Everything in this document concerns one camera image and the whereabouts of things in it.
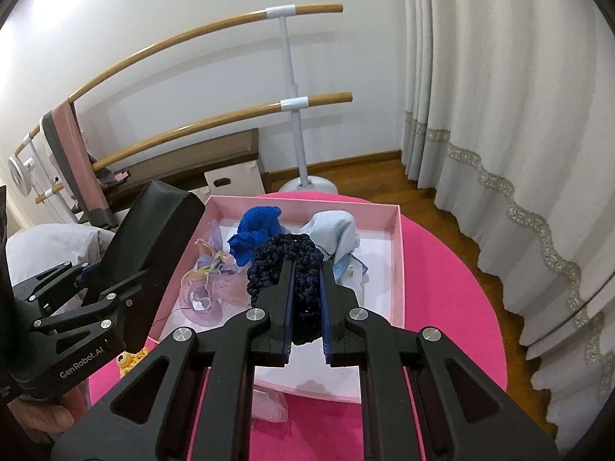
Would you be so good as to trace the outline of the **person's left hand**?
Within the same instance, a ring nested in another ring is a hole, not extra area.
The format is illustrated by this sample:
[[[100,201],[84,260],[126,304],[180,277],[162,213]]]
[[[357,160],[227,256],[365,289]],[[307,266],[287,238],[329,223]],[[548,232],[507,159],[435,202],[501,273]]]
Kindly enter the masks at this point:
[[[71,389],[52,403],[16,398],[8,404],[26,435],[36,443],[49,443],[51,435],[69,430],[88,412],[89,406],[89,392],[82,387]]]

